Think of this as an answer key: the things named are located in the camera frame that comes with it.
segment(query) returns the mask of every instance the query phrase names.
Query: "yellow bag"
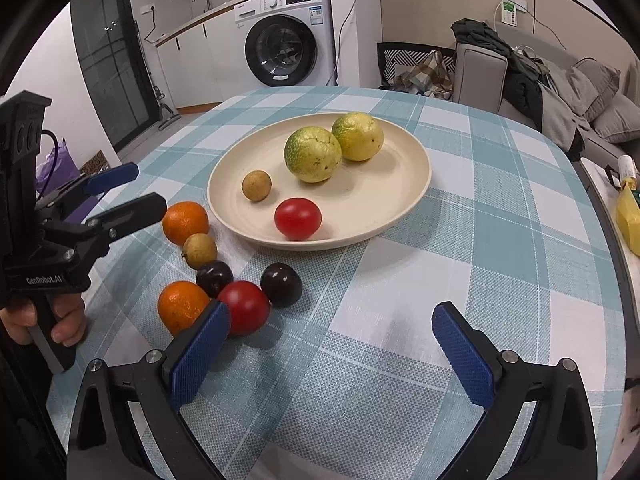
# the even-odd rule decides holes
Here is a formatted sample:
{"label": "yellow bag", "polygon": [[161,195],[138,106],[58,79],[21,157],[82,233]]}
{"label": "yellow bag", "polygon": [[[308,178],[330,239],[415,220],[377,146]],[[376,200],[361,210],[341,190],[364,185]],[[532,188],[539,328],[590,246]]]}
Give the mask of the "yellow bag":
{"label": "yellow bag", "polygon": [[640,256],[640,207],[629,186],[623,187],[618,197],[616,223],[629,249]]}

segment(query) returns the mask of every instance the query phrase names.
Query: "red fruit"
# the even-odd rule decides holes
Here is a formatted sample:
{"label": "red fruit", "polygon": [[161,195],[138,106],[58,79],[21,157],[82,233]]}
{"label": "red fruit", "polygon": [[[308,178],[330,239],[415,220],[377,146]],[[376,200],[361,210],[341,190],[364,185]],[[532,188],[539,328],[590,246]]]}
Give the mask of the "red fruit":
{"label": "red fruit", "polygon": [[276,208],[273,221],[289,240],[306,240],[318,231],[322,213],[316,204],[306,198],[289,198]]}
{"label": "red fruit", "polygon": [[251,282],[229,283],[218,294],[218,301],[226,304],[231,313],[229,335],[249,335],[264,325],[269,317],[269,300]]}

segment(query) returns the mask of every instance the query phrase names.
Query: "dark purple fruit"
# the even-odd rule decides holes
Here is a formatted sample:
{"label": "dark purple fruit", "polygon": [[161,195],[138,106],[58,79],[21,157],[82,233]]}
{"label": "dark purple fruit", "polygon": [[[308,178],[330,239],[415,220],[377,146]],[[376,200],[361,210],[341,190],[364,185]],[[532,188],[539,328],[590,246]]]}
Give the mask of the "dark purple fruit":
{"label": "dark purple fruit", "polygon": [[287,264],[271,264],[264,269],[260,288],[273,306],[291,306],[302,296],[302,280]]}
{"label": "dark purple fruit", "polygon": [[206,264],[196,274],[196,284],[215,300],[220,291],[234,280],[234,275],[225,262],[215,260]]}

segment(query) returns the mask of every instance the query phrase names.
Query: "washing machine door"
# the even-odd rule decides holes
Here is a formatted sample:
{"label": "washing machine door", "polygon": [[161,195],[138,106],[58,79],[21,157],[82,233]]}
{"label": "washing machine door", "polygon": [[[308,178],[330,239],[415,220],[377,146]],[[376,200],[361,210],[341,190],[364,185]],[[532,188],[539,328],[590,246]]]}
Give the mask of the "washing machine door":
{"label": "washing machine door", "polygon": [[292,16],[268,16],[249,31],[244,44],[251,72],[268,86],[292,86],[313,70],[318,46],[305,23]]}

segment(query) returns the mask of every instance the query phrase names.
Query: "blue and white tablecloth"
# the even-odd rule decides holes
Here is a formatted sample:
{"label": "blue and white tablecloth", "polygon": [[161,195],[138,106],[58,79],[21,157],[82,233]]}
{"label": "blue and white tablecloth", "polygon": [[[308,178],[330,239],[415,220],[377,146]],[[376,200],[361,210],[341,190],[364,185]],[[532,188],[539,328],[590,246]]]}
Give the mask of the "blue and white tablecloth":
{"label": "blue and white tablecloth", "polygon": [[[182,414],[227,478],[434,479],[482,409],[469,403],[431,331],[452,301],[498,349],[555,365],[572,357],[591,404],[598,467],[612,449],[625,379],[618,283],[602,230],[566,157],[539,133],[462,105],[351,88],[263,89],[229,99],[171,137],[98,209],[156,191],[206,204],[217,160],[262,126],[313,112],[360,110],[413,133],[429,151],[428,192],[368,242],[319,253],[257,248],[211,216],[220,257],[257,282],[267,264],[298,270],[303,298],[225,343]],[[138,361],[171,336],[156,302],[194,272],[155,225],[120,240],[92,270],[92,320],[76,366],[55,378],[48,409],[63,445],[86,364]],[[139,407],[152,462],[170,478]],[[520,419],[494,478],[506,473]]]}

